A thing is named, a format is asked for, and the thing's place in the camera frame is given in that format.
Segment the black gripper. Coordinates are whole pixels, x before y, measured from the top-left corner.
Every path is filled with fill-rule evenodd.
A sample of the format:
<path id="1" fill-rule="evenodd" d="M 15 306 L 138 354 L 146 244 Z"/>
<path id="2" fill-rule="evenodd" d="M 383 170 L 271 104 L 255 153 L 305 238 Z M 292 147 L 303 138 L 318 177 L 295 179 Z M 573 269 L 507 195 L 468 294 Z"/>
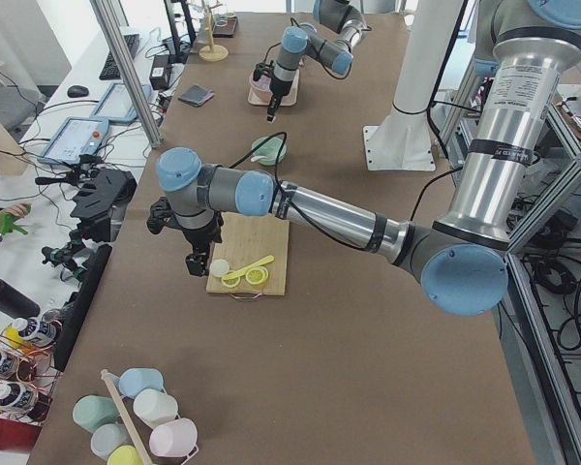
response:
<path id="1" fill-rule="evenodd" d="M 223 217 L 213 212 L 211 219 L 200 228 L 183 227 L 183 234 L 193 247 L 192 254 L 185 257 L 185 265 L 192 276 L 209 275 L 211 245 L 222 243 Z"/>
<path id="2" fill-rule="evenodd" d="M 267 107 L 266 118 L 267 115 L 275 116 L 276 118 L 276 109 L 281 105 L 283 98 L 291 92 L 291 82 L 289 80 L 272 79 L 269 89 L 272 97 Z"/>

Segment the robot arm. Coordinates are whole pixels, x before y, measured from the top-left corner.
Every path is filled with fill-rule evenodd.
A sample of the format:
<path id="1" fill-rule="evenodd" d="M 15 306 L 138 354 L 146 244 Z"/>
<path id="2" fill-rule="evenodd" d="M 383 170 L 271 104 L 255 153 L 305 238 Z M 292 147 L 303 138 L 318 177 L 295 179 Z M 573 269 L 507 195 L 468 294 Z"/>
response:
<path id="1" fill-rule="evenodd" d="M 221 236 L 226 212 L 306 224 L 407 271 L 442 310 L 474 316 L 504 297 L 505 220 L 564 71 L 581 60 L 581 1 L 484 1 L 478 45 L 492 87 L 450 207 L 430 227 L 300 187 L 261 170 L 205 164 L 192 149 L 156 163 L 168 225 L 194 246 Z"/>
<path id="2" fill-rule="evenodd" d="M 281 39 L 277 57 L 265 61 L 264 73 L 270 77 L 271 98 L 266 118 L 275 120 L 284 97 L 291 92 L 296 72 L 303 57 L 309 56 L 329 73 L 345 78 L 352 67 L 352 50 L 370 30 L 364 15 L 348 1 L 317 1 L 313 18 L 322 26 L 335 32 L 333 41 L 322 36 L 309 22 L 287 27 Z"/>

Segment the person hand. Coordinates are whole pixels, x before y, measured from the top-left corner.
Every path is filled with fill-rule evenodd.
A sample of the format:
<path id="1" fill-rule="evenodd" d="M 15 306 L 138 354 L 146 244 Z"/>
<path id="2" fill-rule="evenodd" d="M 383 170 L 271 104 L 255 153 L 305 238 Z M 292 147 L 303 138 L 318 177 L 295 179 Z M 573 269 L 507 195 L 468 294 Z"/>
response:
<path id="1" fill-rule="evenodd" d="M 0 210 L 0 223 L 4 215 L 12 215 L 16 219 L 24 218 L 31 211 L 29 202 L 15 203 Z"/>

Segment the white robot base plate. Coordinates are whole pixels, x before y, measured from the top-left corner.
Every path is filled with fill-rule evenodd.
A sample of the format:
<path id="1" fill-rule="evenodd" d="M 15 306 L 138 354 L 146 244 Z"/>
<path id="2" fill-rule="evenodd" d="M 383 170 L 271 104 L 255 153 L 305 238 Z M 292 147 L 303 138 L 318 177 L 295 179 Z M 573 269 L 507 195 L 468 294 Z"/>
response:
<path id="1" fill-rule="evenodd" d="M 426 130 L 364 126 L 364 153 L 369 171 L 434 171 L 436 165 Z"/>

